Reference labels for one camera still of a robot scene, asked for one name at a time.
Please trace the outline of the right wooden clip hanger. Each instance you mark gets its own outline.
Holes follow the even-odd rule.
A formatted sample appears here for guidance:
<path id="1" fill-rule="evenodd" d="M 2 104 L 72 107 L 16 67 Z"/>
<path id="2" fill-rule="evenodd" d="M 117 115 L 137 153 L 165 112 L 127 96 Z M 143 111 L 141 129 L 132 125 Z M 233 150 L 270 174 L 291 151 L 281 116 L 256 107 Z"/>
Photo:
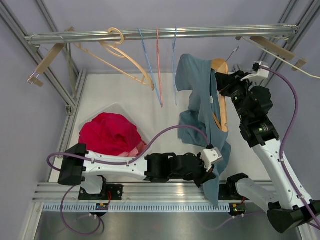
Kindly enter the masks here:
<path id="1" fill-rule="evenodd" d="M 304 58 L 300 58 L 295 64 L 292 64 L 291 61 L 297 57 L 296 54 L 272 42 L 271 40 L 265 37 L 251 36 L 247 38 L 243 36 L 237 36 L 236 39 L 238 41 L 243 39 L 248 43 L 253 44 L 254 46 L 260 48 L 264 53 L 273 56 L 277 60 L 280 60 L 282 63 L 291 66 L 291 69 L 294 72 L 299 71 L 301 73 L 308 74 L 307 72 L 302 70 L 302 67 L 307 63 L 307 61 Z"/>

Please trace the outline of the red t shirt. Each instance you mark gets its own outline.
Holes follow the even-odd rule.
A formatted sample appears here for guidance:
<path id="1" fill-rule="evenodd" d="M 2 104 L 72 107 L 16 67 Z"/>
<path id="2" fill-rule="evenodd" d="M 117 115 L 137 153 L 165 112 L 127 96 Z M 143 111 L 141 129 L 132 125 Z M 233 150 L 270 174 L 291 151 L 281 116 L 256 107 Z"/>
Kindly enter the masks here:
<path id="1" fill-rule="evenodd" d="M 88 151 L 109 156 L 130 152 L 142 141 L 137 127 L 123 115 L 114 113 L 101 113 L 86 123 L 78 138 Z"/>

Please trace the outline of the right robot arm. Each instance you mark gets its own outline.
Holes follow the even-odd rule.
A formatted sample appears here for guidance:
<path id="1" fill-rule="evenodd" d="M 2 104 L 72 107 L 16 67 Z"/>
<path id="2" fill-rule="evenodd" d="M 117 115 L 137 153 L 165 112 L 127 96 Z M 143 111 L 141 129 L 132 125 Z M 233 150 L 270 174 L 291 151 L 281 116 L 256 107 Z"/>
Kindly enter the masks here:
<path id="1" fill-rule="evenodd" d="M 217 90 L 231 98 L 240 119 L 240 133 L 261 160 L 275 193 L 256 184 L 246 174 L 227 179 L 226 193 L 252 201 L 266 214 L 278 233 L 308 224 L 320 215 L 320 202 L 311 197 L 294 173 L 284 153 L 284 141 L 268 118 L 273 107 L 271 93 L 263 86 L 252 86 L 249 74 L 215 74 Z"/>

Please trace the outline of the left wooden clip hanger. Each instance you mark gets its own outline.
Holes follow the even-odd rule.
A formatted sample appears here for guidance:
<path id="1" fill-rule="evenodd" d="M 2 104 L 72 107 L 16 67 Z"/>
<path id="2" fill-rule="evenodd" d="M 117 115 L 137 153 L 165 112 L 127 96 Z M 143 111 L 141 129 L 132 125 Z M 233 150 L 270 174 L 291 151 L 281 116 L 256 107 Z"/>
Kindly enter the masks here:
<path id="1" fill-rule="evenodd" d="M 58 54 L 65 50 L 66 54 L 66 63 L 68 67 L 68 74 L 69 74 L 69 83 L 72 89 L 72 92 L 76 95 L 76 74 L 73 68 L 73 60 L 72 60 L 72 52 L 71 52 L 71 44 L 67 43 L 67 41 L 59 34 L 56 35 L 59 37 L 63 43 L 56 43 L 51 50 L 47 50 L 47 55 L 44 59 L 38 64 L 35 71 L 31 74 L 28 78 L 27 82 L 29 84 L 35 84 L 38 87 L 42 87 L 44 84 L 38 79 L 39 75 L 45 73 L 46 70 L 49 69 L 51 63 L 56 59 Z"/>

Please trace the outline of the wooden clip hanger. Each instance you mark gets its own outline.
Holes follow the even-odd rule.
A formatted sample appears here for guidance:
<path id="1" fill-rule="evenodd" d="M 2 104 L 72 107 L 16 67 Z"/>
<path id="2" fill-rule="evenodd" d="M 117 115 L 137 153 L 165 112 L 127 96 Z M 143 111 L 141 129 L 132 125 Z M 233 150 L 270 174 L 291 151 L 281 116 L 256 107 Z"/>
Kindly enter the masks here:
<path id="1" fill-rule="evenodd" d="M 253 44 L 254 46 L 260 48 L 264 53 L 273 56 L 277 60 L 280 60 L 282 63 L 291 66 L 291 69 L 294 72 L 299 71 L 301 73 L 308 74 L 307 72 L 302 70 L 302 67 L 307 63 L 307 61 L 304 58 L 300 58 L 295 64 L 292 64 L 291 61 L 297 57 L 296 54 L 272 42 L 271 40 L 265 37 L 251 36 L 247 38 L 243 36 L 237 36 L 236 39 L 238 41 L 243 39 L 248 43 Z"/>
<path id="2" fill-rule="evenodd" d="M 76 74 L 73 68 L 73 60 L 72 60 L 72 52 L 71 52 L 71 44 L 67 43 L 67 41 L 59 34 L 56 35 L 59 37 L 63 43 L 56 43 L 51 50 L 47 50 L 47 55 L 44 59 L 38 64 L 35 71 L 31 74 L 28 78 L 27 82 L 29 84 L 35 84 L 38 87 L 42 87 L 44 84 L 38 79 L 39 75 L 45 73 L 46 70 L 49 69 L 51 63 L 56 59 L 58 54 L 65 50 L 66 54 L 66 63 L 68 67 L 68 74 L 69 74 L 69 83 L 72 89 L 72 92 L 76 95 Z"/>

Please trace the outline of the metal hanging rail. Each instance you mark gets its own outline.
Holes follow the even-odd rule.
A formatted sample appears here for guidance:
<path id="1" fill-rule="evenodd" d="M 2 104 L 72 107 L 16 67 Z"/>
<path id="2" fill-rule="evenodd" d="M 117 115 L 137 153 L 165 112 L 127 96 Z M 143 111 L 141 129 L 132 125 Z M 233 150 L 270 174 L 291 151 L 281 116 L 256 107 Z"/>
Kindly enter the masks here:
<path id="1" fill-rule="evenodd" d="M 58 43 L 115 42 L 122 38 L 126 41 L 140 39 L 199 39 L 224 37 L 291 37 L 297 34 L 299 27 L 292 24 L 239 25 L 211 27 L 173 27 L 151 29 L 130 29 L 116 31 L 64 31 L 49 33 L 30 33 L 24 39 L 33 45 Z"/>

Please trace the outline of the light blue wire hanger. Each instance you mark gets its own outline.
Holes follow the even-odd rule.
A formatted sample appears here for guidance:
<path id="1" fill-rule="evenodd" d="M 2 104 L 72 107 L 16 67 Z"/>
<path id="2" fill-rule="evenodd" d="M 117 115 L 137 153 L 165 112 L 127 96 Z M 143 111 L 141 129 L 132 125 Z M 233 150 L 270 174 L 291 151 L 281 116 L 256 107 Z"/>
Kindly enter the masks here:
<path id="1" fill-rule="evenodd" d="M 138 32 L 139 32 L 139 35 L 140 35 L 140 38 L 141 38 L 141 45 L 142 45 L 144 56 L 145 56 L 145 59 L 146 59 L 146 62 L 147 62 L 148 68 L 149 68 L 149 73 L 150 73 L 150 76 L 151 76 L 151 80 L 152 80 L 152 83 L 154 85 L 154 89 L 156 91 L 159 104 L 162 107 L 163 106 L 162 105 L 163 102 L 162 102 L 162 99 L 161 99 L 160 90 L 159 90 L 158 85 L 156 83 L 156 79 L 155 79 L 155 75 L 154 75 L 154 72 L 153 72 L 153 68 L 151 66 L 150 58 L 149 58 L 148 51 L 147 51 L 147 48 L 146 48 L 146 45 L 145 45 L 144 36 L 143 36 L 142 30 L 139 27 L 137 29 L 138 29 Z"/>

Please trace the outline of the pink wire hanger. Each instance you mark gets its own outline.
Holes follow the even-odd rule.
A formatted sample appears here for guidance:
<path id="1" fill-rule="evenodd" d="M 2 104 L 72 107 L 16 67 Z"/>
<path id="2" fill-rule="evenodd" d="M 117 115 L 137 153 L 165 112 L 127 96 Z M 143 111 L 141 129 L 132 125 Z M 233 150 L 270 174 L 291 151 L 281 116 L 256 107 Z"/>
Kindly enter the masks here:
<path id="1" fill-rule="evenodd" d="M 160 45 L 159 45 L 159 28 L 156 27 L 156 54 L 157 54 L 157 69 L 158 69 L 158 83 L 160 94 L 161 108 L 164 106 L 163 89 L 162 89 L 162 77 L 161 77 L 161 63 L 160 63 Z"/>

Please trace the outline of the grey blue t shirt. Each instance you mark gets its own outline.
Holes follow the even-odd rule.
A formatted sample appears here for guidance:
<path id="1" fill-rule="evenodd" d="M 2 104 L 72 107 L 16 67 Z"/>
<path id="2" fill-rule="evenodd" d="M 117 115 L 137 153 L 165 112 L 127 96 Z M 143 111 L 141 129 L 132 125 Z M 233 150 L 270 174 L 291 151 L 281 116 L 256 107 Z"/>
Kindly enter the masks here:
<path id="1" fill-rule="evenodd" d="M 191 54 L 183 54 L 178 62 L 175 85 L 179 92 L 191 91 L 188 110 L 179 115 L 179 124 L 194 126 L 206 134 L 211 145 L 218 148 L 222 160 L 214 165 L 215 179 L 202 184 L 205 197 L 215 207 L 219 205 L 220 175 L 227 168 L 231 145 L 227 142 L 228 132 L 220 130 L 214 117 L 221 120 L 219 95 L 211 60 L 204 60 Z"/>

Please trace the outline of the light pink t shirt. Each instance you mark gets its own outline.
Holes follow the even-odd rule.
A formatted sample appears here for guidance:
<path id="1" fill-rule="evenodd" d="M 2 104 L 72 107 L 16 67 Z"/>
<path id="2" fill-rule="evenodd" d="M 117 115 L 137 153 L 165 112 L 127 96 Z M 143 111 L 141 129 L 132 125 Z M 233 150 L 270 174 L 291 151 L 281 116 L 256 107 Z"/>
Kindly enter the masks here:
<path id="1" fill-rule="evenodd" d="M 141 141 L 133 150 L 130 152 L 123 152 L 119 157 L 136 157 L 141 154 L 147 148 L 147 144 Z"/>

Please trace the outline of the white laundry basket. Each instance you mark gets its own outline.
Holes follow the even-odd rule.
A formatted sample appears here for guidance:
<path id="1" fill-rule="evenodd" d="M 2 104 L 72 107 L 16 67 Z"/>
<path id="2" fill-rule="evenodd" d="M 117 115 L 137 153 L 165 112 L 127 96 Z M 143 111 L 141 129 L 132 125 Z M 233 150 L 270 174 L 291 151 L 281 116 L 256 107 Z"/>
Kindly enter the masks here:
<path id="1" fill-rule="evenodd" d="M 79 124 L 78 131 L 80 132 L 86 123 L 91 122 L 95 117 L 97 117 L 99 114 L 102 114 L 102 113 L 111 113 L 111 114 L 118 114 L 118 115 L 124 116 L 129 122 L 131 122 L 133 125 L 137 127 L 137 131 L 140 134 L 142 140 L 146 144 L 150 143 L 151 141 L 150 135 L 144 130 L 144 128 L 142 128 L 142 124 L 139 122 L 139 119 L 136 116 L 132 115 L 130 111 L 120 103 L 113 103 L 113 104 L 107 105 L 89 114 Z"/>

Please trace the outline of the beige plastic hanger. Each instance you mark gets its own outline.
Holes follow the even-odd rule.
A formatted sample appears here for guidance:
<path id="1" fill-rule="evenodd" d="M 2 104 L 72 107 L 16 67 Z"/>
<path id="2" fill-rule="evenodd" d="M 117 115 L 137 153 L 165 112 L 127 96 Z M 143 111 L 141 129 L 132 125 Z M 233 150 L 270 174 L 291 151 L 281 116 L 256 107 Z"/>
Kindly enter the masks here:
<path id="1" fill-rule="evenodd" d="M 82 46 L 82 43 L 74 43 L 73 45 L 75 47 L 77 47 L 78 49 L 80 49 L 81 51 L 85 52 L 86 54 L 90 55 L 91 57 L 99 60 L 100 62 L 104 63 L 105 65 L 107 65 L 108 67 L 118 71 L 119 73 L 139 82 L 142 85 L 145 86 L 149 86 L 151 88 L 152 91 L 154 91 L 156 89 L 155 84 L 152 80 L 152 78 L 150 77 L 150 75 L 147 73 L 147 71 L 137 62 L 135 61 L 132 57 L 130 57 L 128 54 L 126 54 L 125 52 L 123 52 L 122 50 L 120 50 L 117 46 L 118 45 L 122 45 L 125 41 L 125 37 L 123 35 L 123 33 L 115 28 L 115 27 L 111 27 L 107 30 L 107 32 L 110 33 L 117 33 L 120 36 L 120 40 L 119 41 L 115 41 L 114 43 L 110 44 L 107 43 L 106 41 L 99 41 L 99 44 L 106 50 L 108 51 L 111 55 L 120 58 L 120 59 L 125 59 L 128 60 L 129 62 L 131 62 L 142 74 L 142 78 L 139 79 L 137 76 L 133 76 L 125 71 L 123 71 L 122 69 L 112 65 L 111 63 L 105 61 L 104 59 L 98 57 L 97 55 L 93 54 L 92 52 L 90 52 L 88 49 L 84 48 Z"/>

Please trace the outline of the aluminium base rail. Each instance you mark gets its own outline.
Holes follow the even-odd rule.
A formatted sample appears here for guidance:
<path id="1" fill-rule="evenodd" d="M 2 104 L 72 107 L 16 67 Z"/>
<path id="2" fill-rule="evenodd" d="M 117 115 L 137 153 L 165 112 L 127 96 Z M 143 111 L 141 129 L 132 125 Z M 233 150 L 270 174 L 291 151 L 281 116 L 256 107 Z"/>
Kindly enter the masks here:
<path id="1" fill-rule="evenodd" d="M 130 203 L 207 203 L 204 191 L 190 182 L 151 183 L 120 182 L 122 200 Z M 56 182 L 39 183 L 33 194 L 33 203 L 60 202 L 69 186 Z"/>

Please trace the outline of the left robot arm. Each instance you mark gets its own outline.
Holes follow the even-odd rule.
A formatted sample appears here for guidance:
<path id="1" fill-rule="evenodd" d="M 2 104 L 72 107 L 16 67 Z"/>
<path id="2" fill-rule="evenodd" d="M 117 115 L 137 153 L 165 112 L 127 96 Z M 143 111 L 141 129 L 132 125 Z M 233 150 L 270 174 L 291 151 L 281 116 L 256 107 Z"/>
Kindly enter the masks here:
<path id="1" fill-rule="evenodd" d="M 87 150 L 86 144 L 78 143 L 64 153 L 57 182 L 63 186 L 79 186 L 79 200 L 119 200 L 115 190 L 107 183 L 109 175 L 151 183 L 192 181 L 201 187 L 216 178 L 214 164 L 221 159 L 220 151 L 212 145 L 197 155 L 152 153 L 134 160 Z"/>

